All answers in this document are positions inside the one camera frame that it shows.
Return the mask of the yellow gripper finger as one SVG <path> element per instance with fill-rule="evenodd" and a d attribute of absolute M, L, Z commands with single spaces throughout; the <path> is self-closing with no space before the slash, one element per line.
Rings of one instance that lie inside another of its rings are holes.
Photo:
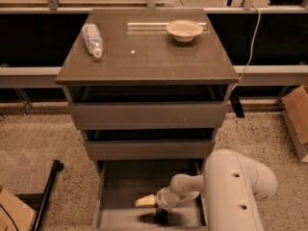
<path fill-rule="evenodd" d="M 147 195 L 135 201 L 135 206 L 138 208 L 147 208 L 156 206 L 156 196 L 154 194 Z"/>

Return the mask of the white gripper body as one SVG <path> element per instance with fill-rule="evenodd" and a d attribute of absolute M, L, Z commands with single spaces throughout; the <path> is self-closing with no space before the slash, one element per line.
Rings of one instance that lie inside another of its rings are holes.
<path fill-rule="evenodd" d="M 179 196 L 170 187 L 162 188 L 156 193 L 156 204 L 160 209 L 170 210 L 180 201 Z"/>

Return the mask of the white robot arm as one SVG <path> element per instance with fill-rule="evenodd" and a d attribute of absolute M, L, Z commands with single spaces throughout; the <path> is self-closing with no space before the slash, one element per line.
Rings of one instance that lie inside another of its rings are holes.
<path fill-rule="evenodd" d="M 209 231 L 264 231 L 257 203 L 273 197 L 277 179 L 266 165 L 233 150 L 212 152 L 201 174 L 174 175 L 167 187 L 135 202 L 168 211 L 202 195 Z"/>

